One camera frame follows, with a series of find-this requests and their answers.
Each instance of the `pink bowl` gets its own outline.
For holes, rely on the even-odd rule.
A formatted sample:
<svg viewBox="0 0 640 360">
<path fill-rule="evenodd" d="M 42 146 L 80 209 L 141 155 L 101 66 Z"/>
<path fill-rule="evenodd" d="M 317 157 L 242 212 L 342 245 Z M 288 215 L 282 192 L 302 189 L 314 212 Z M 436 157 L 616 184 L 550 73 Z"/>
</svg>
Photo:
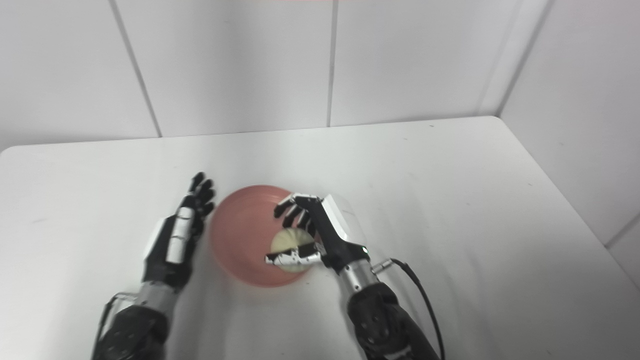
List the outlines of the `pink bowl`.
<svg viewBox="0 0 640 360">
<path fill-rule="evenodd" d="M 282 230 L 273 208 L 291 192 L 270 185 L 242 188 L 220 203 L 211 219 L 209 243 L 214 259 L 231 276 L 249 285 L 290 284 L 305 272 L 284 272 L 264 263 L 271 240 Z"/>
</svg>

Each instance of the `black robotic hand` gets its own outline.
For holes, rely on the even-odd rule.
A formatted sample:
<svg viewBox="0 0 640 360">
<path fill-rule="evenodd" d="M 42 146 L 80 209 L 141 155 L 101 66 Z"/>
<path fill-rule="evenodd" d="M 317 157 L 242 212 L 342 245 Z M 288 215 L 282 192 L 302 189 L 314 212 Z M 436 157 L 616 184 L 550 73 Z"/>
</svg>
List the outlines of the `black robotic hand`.
<svg viewBox="0 0 640 360">
<path fill-rule="evenodd" d="M 143 282 L 163 282 L 181 290 L 192 272 L 191 260 L 204 230 L 204 219 L 213 211 L 213 181 L 199 172 L 174 215 L 166 218 L 148 253 Z"/>
<path fill-rule="evenodd" d="M 290 194 L 280 201 L 273 214 L 276 218 L 284 215 L 283 227 L 293 226 L 298 217 L 296 226 L 312 236 L 317 230 L 321 241 L 266 254 L 265 262 L 299 265 L 322 261 L 326 267 L 334 269 L 348 293 L 347 314 L 368 360 L 437 360 L 438 356 L 420 327 L 398 304 L 396 294 L 378 279 L 378 273 L 397 263 L 408 271 L 423 294 L 438 334 L 441 360 L 444 360 L 442 337 L 420 281 L 408 265 L 395 259 L 371 266 L 369 251 L 358 244 L 364 236 L 357 219 L 348 204 L 339 202 L 331 195 L 322 199 L 300 193 Z"/>
<path fill-rule="evenodd" d="M 93 349 L 93 360 L 159 360 L 171 326 L 173 308 L 193 271 L 196 245 L 205 218 L 213 210 L 213 182 L 199 172 L 175 214 L 164 219 L 145 258 L 145 273 L 137 294 L 118 293 L 105 306 Z M 133 299 L 102 330 L 116 300 Z"/>
<path fill-rule="evenodd" d="M 311 236 L 320 235 L 321 242 L 302 245 L 292 252 L 268 254 L 267 263 L 276 265 L 308 264 L 322 261 L 325 266 L 340 273 L 350 263 L 358 260 L 369 262 L 369 251 L 366 247 L 354 243 L 362 240 L 359 227 L 350 229 L 347 220 L 333 196 L 321 199 L 315 195 L 293 193 L 280 201 L 273 210 L 273 216 L 281 217 L 283 227 L 291 227 L 298 217 L 297 227 L 306 229 Z M 357 226 L 352 221 L 351 227 Z"/>
</svg>

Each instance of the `tabletop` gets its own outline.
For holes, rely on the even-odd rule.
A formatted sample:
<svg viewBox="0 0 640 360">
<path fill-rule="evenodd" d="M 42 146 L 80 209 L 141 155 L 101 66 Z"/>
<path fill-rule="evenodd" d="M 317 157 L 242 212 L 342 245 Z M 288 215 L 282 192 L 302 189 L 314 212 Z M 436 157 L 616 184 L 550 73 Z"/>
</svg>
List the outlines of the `tabletop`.
<svg viewBox="0 0 640 360">
<path fill-rule="evenodd" d="M 159 218 L 205 171 L 345 198 L 373 262 L 422 280 L 455 359 L 639 359 L 640 292 L 504 123 L 445 119 L 12 147 L 0 155 L 0 358 L 88 359 Z M 436 347 L 419 292 L 380 276 Z M 332 270 L 230 278 L 202 241 L 168 359 L 362 359 Z"/>
</svg>

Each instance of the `white tiled wall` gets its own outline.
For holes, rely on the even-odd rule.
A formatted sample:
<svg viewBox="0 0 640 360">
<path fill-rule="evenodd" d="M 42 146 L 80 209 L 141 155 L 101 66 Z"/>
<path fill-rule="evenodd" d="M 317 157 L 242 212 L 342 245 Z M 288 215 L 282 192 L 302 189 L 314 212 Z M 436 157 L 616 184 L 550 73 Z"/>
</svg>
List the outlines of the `white tiled wall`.
<svg viewBox="0 0 640 360">
<path fill-rule="evenodd" d="M 5 1 L 0 149 L 492 114 L 546 2 Z"/>
<path fill-rule="evenodd" d="M 163 135 L 326 125 L 331 1 L 118 6 Z"/>
<path fill-rule="evenodd" d="M 638 285 L 639 13 L 555 1 L 501 115 Z"/>
<path fill-rule="evenodd" d="M 0 1 L 0 151 L 155 135 L 106 0 Z"/>
<path fill-rule="evenodd" d="M 545 3 L 340 1 L 331 125 L 495 114 Z"/>
</svg>

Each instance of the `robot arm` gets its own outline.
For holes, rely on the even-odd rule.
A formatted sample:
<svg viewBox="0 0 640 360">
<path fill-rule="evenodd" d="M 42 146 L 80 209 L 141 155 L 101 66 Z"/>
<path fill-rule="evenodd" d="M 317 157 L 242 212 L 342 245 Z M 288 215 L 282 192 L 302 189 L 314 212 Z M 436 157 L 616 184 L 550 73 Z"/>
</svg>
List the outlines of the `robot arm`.
<svg viewBox="0 0 640 360">
<path fill-rule="evenodd" d="M 196 245 L 204 219 L 213 210 L 213 182 L 198 173 L 174 215 L 166 218 L 145 259 L 145 273 L 137 295 L 116 294 L 105 307 L 92 360 L 161 359 L 182 289 L 189 282 Z M 114 300 L 132 297 L 134 304 L 119 311 L 103 335 Z"/>
<path fill-rule="evenodd" d="M 395 259 L 371 265 L 367 248 L 356 243 L 362 241 L 363 236 L 352 211 L 342 211 L 331 195 L 321 199 L 300 193 L 291 194 L 281 201 L 274 210 L 274 216 L 278 218 L 285 211 L 284 227 L 292 226 L 294 218 L 298 217 L 296 226 L 306 229 L 312 236 L 317 231 L 321 242 L 267 254 L 265 262 L 299 265 L 321 261 L 332 268 L 348 293 L 347 314 L 368 360 L 439 359 L 424 333 L 398 304 L 396 294 L 378 279 L 377 274 L 394 263 L 405 271 L 408 269 L 412 280 L 417 281 L 434 320 L 441 360 L 444 360 L 440 331 L 419 280 L 406 264 Z"/>
</svg>

